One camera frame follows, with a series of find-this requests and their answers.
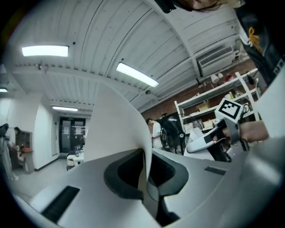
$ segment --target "metal shelving unit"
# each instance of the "metal shelving unit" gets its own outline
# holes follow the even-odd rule
[[[199,116],[202,116],[202,115],[206,115],[208,113],[211,113],[211,112],[214,112],[216,107],[217,106],[214,106],[214,107],[211,107],[211,108],[208,108],[206,110],[203,110],[201,112],[195,112],[195,113],[192,113],[190,115],[187,115],[185,116],[185,112],[184,112],[184,109],[185,108],[188,108],[188,107],[191,107],[191,106],[194,106],[196,104],[199,104],[205,100],[208,100],[208,99],[211,99],[213,97],[216,97],[222,93],[225,93],[225,92],[228,92],[230,91],[234,85],[242,85],[244,90],[246,91],[246,93],[244,93],[243,95],[240,95],[236,98],[233,99],[233,101],[239,101],[241,100],[242,98],[245,98],[245,97],[248,97],[249,101],[250,101],[250,104],[253,108],[252,111],[246,113],[244,115],[244,118],[249,116],[249,115],[252,115],[254,114],[255,116],[255,119],[256,120],[259,120],[259,116],[258,116],[258,113],[256,111],[256,108],[255,108],[255,102],[253,100],[253,97],[252,97],[252,94],[256,93],[256,89],[253,89],[253,90],[249,90],[246,83],[245,83],[245,80],[244,78],[247,76],[247,75],[250,75],[250,74],[253,74],[257,71],[257,68],[249,71],[248,73],[245,73],[243,75],[240,75],[238,72],[236,72],[236,78],[229,81],[229,82],[226,82],[214,89],[211,89],[205,93],[202,93],[196,97],[192,97],[184,102],[181,102],[181,103],[177,103],[177,101],[175,101],[175,106],[176,106],[176,109],[177,109],[177,112],[178,112],[178,115],[179,115],[179,118],[180,118],[180,123],[181,123],[181,126],[183,128],[183,130],[185,131],[185,128],[184,128],[184,120],[185,119],[188,119],[188,118],[192,118],[192,117],[199,117]]]

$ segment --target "black slot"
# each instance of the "black slot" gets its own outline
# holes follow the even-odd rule
[[[205,170],[211,173],[222,175],[222,176],[225,175],[225,173],[227,172],[223,169],[218,169],[218,168],[211,167],[211,166],[208,166],[207,168],[205,168]]]
[[[67,186],[42,212],[42,215],[56,223],[79,191],[79,188]]]

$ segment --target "floor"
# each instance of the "floor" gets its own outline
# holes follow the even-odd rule
[[[66,160],[58,159],[42,170],[31,174],[26,174],[20,169],[14,170],[19,179],[10,181],[9,185],[15,195],[28,203],[38,192],[62,177],[66,172]]]

